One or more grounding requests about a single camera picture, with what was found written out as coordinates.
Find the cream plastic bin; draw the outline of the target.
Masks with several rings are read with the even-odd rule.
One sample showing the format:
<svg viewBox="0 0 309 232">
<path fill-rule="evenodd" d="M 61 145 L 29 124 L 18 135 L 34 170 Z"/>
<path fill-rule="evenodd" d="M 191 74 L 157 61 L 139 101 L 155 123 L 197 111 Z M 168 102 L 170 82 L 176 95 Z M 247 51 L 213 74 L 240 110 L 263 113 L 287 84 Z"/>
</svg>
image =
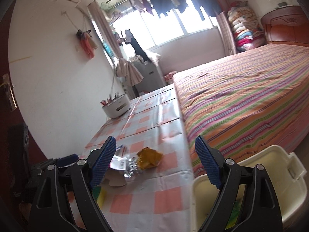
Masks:
<svg viewBox="0 0 309 232">
<path fill-rule="evenodd" d="M 296 213 L 307 197 L 305 176 L 306 168 L 294 152 L 287 153 L 282 147 L 272 145 L 254 156 L 239 162 L 239 165 L 253 167 L 262 164 L 275 189 L 283 227 L 288 228 L 295 220 Z M 198 231 L 218 195 L 218 189 L 212 185 L 206 174 L 193 181 L 191 195 L 191 229 Z"/>
</svg>

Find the grey cabinet by window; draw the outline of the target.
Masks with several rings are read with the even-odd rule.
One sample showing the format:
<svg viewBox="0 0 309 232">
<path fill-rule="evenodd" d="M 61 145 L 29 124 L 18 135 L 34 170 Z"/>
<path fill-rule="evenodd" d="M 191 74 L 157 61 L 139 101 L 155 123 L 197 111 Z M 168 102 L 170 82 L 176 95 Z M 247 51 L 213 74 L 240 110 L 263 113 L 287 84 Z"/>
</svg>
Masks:
<svg viewBox="0 0 309 232">
<path fill-rule="evenodd" d="M 135 85 L 139 94 L 147 94 L 166 86 L 159 66 L 149 61 L 141 62 L 140 60 L 132 61 L 132 64 L 143 76 L 143 80 Z"/>
</svg>

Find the white round container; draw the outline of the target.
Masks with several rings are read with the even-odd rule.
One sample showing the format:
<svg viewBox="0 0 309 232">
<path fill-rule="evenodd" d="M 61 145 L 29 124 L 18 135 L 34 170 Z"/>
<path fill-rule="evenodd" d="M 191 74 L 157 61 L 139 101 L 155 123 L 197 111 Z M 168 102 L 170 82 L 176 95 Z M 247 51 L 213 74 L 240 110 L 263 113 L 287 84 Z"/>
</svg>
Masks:
<svg viewBox="0 0 309 232">
<path fill-rule="evenodd" d="M 104 113 L 111 119 L 118 118 L 131 109 L 127 94 L 116 94 L 114 98 L 110 97 L 107 100 L 102 100 L 101 104 Z"/>
</svg>

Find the pink checkered tablecloth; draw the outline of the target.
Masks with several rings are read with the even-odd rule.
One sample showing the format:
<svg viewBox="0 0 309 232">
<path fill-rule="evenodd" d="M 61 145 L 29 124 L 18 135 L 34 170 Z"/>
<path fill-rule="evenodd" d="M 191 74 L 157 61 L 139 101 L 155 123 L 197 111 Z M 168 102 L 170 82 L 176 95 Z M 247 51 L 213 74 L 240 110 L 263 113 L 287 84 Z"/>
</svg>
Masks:
<svg viewBox="0 0 309 232">
<path fill-rule="evenodd" d="M 84 147 L 80 157 L 100 148 L 109 136 L 117 155 L 148 160 L 158 155 L 157 166 L 140 169 L 132 177 L 111 171 L 94 196 L 113 231 L 189 231 L 190 191 L 193 182 L 188 142 L 173 85 L 131 102 L 130 110 L 108 120 Z"/>
</svg>

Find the yellow green sponge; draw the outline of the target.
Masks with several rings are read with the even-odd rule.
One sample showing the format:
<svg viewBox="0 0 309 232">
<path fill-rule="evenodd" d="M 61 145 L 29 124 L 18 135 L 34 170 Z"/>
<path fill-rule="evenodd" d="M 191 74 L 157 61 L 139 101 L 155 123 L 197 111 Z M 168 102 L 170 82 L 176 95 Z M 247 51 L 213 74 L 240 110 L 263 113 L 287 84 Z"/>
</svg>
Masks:
<svg viewBox="0 0 309 232">
<path fill-rule="evenodd" d="M 96 186 L 95 188 L 93 188 L 92 193 L 94 199 L 97 202 L 97 205 L 99 206 L 100 209 L 102 209 L 106 198 L 106 190 L 103 189 L 101 186 Z"/>
</svg>

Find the right pink curtain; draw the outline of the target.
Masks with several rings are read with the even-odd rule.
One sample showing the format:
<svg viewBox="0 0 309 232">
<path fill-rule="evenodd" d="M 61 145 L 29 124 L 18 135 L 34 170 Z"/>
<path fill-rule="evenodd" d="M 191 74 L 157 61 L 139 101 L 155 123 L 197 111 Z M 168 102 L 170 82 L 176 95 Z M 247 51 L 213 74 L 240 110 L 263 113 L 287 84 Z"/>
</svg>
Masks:
<svg viewBox="0 0 309 232">
<path fill-rule="evenodd" d="M 234 55 L 237 53 L 234 36 L 230 28 L 225 12 L 221 12 L 216 16 L 218 30 L 224 46 L 225 56 Z"/>
</svg>

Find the striped bed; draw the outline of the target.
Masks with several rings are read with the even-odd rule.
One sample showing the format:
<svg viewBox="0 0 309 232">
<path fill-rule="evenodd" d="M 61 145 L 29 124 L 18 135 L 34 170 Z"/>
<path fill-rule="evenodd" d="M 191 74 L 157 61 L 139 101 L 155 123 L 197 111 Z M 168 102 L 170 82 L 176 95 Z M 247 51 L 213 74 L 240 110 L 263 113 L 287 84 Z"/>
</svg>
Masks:
<svg viewBox="0 0 309 232">
<path fill-rule="evenodd" d="M 278 145 L 294 151 L 308 134 L 308 47 L 272 44 L 173 76 L 193 173 L 202 136 L 226 158 L 243 161 Z"/>
</svg>

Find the pink cloth on wall hook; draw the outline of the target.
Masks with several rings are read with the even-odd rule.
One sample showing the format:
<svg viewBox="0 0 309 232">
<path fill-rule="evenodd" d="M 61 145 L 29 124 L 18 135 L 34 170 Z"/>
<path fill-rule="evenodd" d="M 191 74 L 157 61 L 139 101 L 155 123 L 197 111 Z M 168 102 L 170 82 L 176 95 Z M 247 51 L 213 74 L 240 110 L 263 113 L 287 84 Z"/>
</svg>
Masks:
<svg viewBox="0 0 309 232">
<path fill-rule="evenodd" d="M 97 44 L 93 41 L 90 36 L 90 31 L 83 32 L 82 30 L 78 30 L 76 33 L 76 37 L 79 39 L 80 45 L 84 50 L 85 54 L 89 59 L 93 59 L 95 56 L 94 51 L 98 48 Z"/>
</svg>

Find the yellow snack wrapper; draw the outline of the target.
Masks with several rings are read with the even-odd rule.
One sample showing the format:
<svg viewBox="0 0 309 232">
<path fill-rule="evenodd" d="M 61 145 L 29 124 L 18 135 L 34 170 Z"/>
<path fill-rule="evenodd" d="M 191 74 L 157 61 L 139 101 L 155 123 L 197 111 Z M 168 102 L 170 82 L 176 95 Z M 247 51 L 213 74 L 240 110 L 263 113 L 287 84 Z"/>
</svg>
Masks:
<svg viewBox="0 0 309 232">
<path fill-rule="evenodd" d="M 150 169 L 161 163 L 163 154 L 150 147 L 145 147 L 137 153 L 137 165 L 141 170 Z"/>
</svg>

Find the tied pink curtain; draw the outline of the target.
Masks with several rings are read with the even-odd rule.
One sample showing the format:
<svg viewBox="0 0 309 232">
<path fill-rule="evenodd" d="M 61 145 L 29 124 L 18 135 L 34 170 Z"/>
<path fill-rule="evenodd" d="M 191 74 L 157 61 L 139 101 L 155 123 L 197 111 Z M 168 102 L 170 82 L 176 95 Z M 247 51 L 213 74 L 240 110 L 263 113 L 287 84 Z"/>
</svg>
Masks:
<svg viewBox="0 0 309 232">
<path fill-rule="evenodd" d="M 111 48 L 114 56 L 117 58 L 116 74 L 118 77 L 123 77 L 127 80 L 129 86 L 134 86 L 143 80 L 142 74 L 136 69 L 136 67 L 126 59 L 124 59 L 119 44 L 112 32 L 109 23 L 107 22 L 102 10 L 98 3 L 93 1 L 88 6 L 88 10 L 92 15 L 97 27 L 102 35 L 103 39 L 107 42 Z"/>
</svg>

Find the stack of folded quilts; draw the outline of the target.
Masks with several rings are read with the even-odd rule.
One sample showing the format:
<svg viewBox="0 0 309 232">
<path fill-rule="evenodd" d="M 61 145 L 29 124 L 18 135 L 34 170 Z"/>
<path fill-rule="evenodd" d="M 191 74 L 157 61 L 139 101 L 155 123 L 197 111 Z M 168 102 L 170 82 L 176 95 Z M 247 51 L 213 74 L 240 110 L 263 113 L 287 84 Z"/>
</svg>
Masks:
<svg viewBox="0 0 309 232">
<path fill-rule="evenodd" d="M 231 3 L 227 19 L 238 52 L 245 52 L 266 44 L 265 34 L 247 1 Z"/>
</svg>

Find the wooden headboard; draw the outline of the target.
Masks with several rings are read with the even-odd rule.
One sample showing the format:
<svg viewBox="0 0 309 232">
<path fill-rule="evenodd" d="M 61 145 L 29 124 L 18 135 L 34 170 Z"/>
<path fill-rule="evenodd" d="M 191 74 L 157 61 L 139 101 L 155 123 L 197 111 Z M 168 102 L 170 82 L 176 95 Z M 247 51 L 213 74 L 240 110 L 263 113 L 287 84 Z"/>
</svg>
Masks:
<svg viewBox="0 0 309 232">
<path fill-rule="evenodd" d="M 300 6 L 275 9 L 261 17 L 261 24 L 269 44 L 309 44 L 308 18 Z"/>
</svg>

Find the silver foil wrapper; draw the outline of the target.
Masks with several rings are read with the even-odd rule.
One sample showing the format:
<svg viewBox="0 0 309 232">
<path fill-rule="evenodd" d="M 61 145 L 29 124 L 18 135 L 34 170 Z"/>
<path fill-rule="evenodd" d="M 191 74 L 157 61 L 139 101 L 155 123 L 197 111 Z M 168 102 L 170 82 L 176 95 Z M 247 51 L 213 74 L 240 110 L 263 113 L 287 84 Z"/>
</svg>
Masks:
<svg viewBox="0 0 309 232">
<path fill-rule="evenodd" d="M 116 148 L 115 154 L 110 162 L 110 168 L 118 171 L 125 178 L 130 179 L 142 173 L 138 166 L 138 158 L 132 157 L 125 145 Z"/>
</svg>

